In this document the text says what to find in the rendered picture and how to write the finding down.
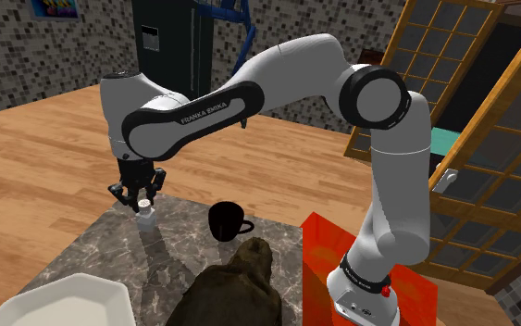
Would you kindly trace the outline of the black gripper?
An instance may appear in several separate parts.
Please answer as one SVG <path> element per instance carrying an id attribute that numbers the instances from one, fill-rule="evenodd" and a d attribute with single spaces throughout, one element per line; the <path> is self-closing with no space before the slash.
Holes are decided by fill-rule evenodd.
<path id="1" fill-rule="evenodd" d="M 138 211 L 138 191 L 146 190 L 146 198 L 154 204 L 156 194 L 162 190 L 167 173 L 161 168 L 154 168 L 151 160 L 118 159 L 120 182 L 107 187 L 107 190 L 123 205 Z"/>

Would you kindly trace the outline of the small white shaker bottle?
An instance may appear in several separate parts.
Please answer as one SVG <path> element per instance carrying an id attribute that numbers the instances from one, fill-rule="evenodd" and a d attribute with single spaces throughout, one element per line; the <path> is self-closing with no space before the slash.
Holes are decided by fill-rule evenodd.
<path id="1" fill-rule="evenodd" d="M 138 230 L 141 232 L 151 232 L 155 227 L 155 209 L 148 199 L 138 202 L 139 212 L 135 214 Z"/>

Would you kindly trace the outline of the black cup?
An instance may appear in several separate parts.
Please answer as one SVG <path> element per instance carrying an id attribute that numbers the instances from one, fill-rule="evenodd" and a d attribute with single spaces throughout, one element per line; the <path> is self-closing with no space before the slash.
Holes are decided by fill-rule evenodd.
<path id="1" fill-rule="evenodd" d="M 238 234 L 254 229 L 254 224 L 244 219 L 243 208 L 230 201 L 217 202 L 210 207 L 208 225 L 213 237 L 220 242 L 229 242 Z"/>

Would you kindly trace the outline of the white angular plate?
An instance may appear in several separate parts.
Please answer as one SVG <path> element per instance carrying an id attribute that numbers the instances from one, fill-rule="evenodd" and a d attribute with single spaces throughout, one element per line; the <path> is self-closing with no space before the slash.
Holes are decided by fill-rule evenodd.
<path id="1" fill-rule="evenodd" d="M 25 293 L 0 307 L 0 326 L 136 326 L 128 288 L 75 273 Z"/>

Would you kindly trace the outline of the brown animal figure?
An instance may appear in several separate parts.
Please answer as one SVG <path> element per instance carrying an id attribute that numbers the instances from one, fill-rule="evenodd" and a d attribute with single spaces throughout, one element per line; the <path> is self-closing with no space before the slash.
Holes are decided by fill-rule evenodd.
<path id="1" fill-rule="evenodd" d="M 272 250 L 244 241 L 223 265 L 204 269 L 183 294 L 166 326 L 282 326 L 282 300 L 271 285 Z"/>

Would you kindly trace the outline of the black tall cabinet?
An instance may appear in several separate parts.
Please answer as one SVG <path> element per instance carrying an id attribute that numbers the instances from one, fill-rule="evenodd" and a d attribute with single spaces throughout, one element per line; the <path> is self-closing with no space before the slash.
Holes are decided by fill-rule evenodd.
<path id="1" fill-rule="evenodd" d="M 198 0 L 131 0 L 139 70 L 169 90 L 198 98 L 211 91 L 214 21 Z"/>

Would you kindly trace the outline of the red robot stand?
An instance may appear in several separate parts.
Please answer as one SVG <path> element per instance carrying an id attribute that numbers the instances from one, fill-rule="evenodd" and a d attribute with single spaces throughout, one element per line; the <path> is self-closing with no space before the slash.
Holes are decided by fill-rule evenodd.
<path id="1" fill-rule="evenodd" d="M 355 236 L 312 213 L 303 229 L 303 326 L 356 326 L 339 315 L 326 285 Z M 391 270 L 391 287 L 398 295 L 400 326 L 444 326 L 437 319 L 438 286 L 402 265 Z"/>

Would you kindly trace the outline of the wooden lattice door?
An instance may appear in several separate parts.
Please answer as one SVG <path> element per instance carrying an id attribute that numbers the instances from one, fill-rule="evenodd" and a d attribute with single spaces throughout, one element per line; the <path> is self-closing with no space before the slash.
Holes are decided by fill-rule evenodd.
<path id="1" fill-rule="evenodd" d="M 521 27 L 521 16 L 504 21 Z M 521 274 L 521 44 L 447 155 L 430 195 L 433 244 L 413 271 L 495 295 Z"/>
<path id="2" fill-rule="evenodd" d="M 428 100 L 431 165 L 447 156 L 490 78 L 476 67 L 505 6 L 499 0 L 407 0 L 381 64 Z"/>

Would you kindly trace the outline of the blue metal frame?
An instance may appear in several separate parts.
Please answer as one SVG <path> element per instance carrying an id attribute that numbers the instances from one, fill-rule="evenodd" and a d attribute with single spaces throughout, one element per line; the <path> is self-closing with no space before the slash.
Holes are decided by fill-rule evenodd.
<path id="1" fill-rule="evenodd" d="M 197 13 L 201 18 L 224 21 L 233 27 L 238 25 L 242 28 L 242 33 L 238 36 L 241 47 L 230 76 L 235 75 L 246 61 L 256 34 L 256 27 L 252 23 L 249 0 L 195 1 Z"/>

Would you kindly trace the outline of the wall picture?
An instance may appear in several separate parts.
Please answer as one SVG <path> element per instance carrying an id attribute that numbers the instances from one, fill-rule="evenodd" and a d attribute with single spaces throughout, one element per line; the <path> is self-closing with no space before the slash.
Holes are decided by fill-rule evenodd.
<path id="1" fill-rule="evenodd" d="M 41 21 L 79 21 L 81 13 L 77 0 L 27 0 L 30 14 Z"/>

